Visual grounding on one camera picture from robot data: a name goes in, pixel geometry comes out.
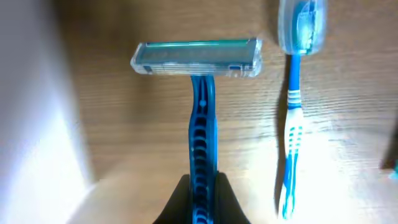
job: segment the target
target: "toothbrush head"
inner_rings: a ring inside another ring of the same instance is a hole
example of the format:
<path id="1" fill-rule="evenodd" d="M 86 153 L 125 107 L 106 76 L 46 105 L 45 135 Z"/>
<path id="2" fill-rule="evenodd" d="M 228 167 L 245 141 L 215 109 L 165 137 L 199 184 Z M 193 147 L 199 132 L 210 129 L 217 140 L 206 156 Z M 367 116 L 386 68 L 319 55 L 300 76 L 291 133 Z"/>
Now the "toothbrush head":
<path id="1" fill-rule="evenodd" d="M 326 33 L 325 0 L 284 1 L 279 11 L 279 44 L 287 54 L 310 55 L 322 47 Z"/>

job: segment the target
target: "wooden table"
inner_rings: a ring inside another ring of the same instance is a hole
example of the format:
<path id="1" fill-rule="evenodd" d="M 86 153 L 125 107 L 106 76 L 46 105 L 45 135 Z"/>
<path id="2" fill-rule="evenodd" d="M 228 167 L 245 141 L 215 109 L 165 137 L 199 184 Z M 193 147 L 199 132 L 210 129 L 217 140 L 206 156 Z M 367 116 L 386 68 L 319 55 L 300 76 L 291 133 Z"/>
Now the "wooden table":
<path id="1" fill-rule="evenodd" d="M 252 36 L 264 39 L 261 74 L 216 78 L 219 168 L 251 223 L 277 221 L 286 114 L 277 1 L 57 6 L 98 177 L 72 223 L 152 223 L 189 173 L 190 79 L 136 74 L 129 59 L 137 43 Z M 298 223 L 398 221 L 398 183 L 382 169 L 398 138 L 397 12 L 396 0 L 329 1 L 325 48 L 302 62 L 308 124 L 298 168 Z"/>

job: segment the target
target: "blue toothbrush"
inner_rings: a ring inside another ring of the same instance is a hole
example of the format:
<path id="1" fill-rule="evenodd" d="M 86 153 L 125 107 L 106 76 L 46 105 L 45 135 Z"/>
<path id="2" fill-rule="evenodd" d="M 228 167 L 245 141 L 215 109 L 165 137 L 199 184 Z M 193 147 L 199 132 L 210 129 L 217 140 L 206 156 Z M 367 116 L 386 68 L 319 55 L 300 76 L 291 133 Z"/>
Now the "blue toothbrush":
<path id="1" fill-rule="evenodd" d="M 323 46 L 326 0 L 281 0 L 278 23 L 279 45 L 285 53 L 292 55 L 284 133 L 286 167 L 279 202 L 279 218 L 290 220 L 295 209 L 296 169 L 304 136 L 300 94 L 301 56 L 314 54 Z"/>

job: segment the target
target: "razor blade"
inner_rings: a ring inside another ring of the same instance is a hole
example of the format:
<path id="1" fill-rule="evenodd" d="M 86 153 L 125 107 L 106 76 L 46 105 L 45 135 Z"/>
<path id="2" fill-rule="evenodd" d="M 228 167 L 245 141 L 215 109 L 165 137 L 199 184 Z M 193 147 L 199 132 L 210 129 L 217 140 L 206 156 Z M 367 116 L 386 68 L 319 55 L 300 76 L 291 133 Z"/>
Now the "razor blade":
<path id="1" fill-rule="evenodd" d="M 262 40 L 141 43 L 131 59 L 140 74 L 255 77 L 262 67 Z"/>

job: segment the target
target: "razor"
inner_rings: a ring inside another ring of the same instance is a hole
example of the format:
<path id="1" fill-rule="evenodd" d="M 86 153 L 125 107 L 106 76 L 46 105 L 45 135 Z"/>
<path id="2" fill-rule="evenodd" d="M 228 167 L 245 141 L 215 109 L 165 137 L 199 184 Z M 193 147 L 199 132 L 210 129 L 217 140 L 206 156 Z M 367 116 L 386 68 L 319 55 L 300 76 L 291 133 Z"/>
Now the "razor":
<path id="1" fill-rule="evenodd" d="M 141 43 L 131 66 L 145 75 L 190 75 L 193 108 L 189 122 L 190 213 L 188 223 L 213 224 L 217 161 L 214 76 L 255 77 L 262 67 L 262 41 L 207 40 Z"/>

